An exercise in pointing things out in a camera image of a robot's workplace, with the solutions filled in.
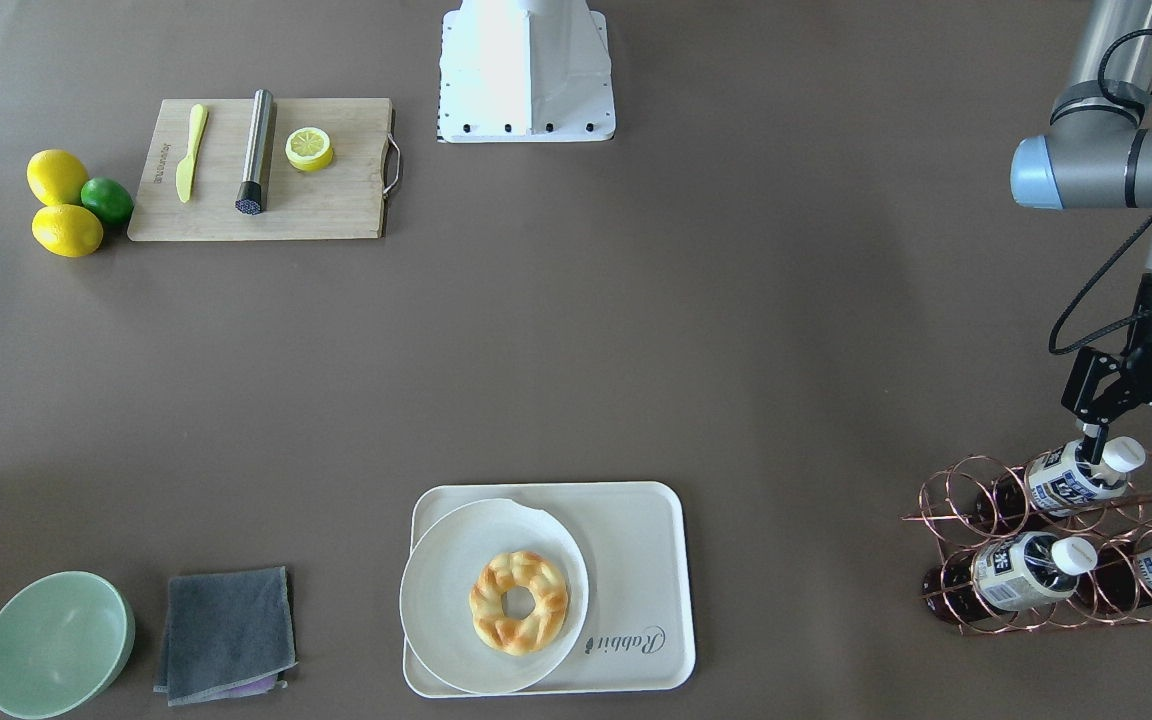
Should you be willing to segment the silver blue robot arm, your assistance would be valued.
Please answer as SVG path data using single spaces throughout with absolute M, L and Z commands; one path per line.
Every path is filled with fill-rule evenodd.
M 1096 1 L 1068 86 L 1049 128 L 1020 142 L 1011 196 L 1028 209 L 1149 209 L 1146 270 L 1134 309 L 1107 332 L 1126 329 L 1116 354 L 1094 338 L 1069 344 L 1051 334 L 1051 354 L 1075 354 L 1062 406 L 1082 424 L 1082 452 L 1102 455 L 1112 420 L 1152 406 L 1152 1 Z

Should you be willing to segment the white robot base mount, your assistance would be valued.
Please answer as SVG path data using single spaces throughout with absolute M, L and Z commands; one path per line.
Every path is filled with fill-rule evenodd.
M 444 14 L 435 137 L 445 143 L 611 141 L 605 15 L 585 1 L 463 1 Z

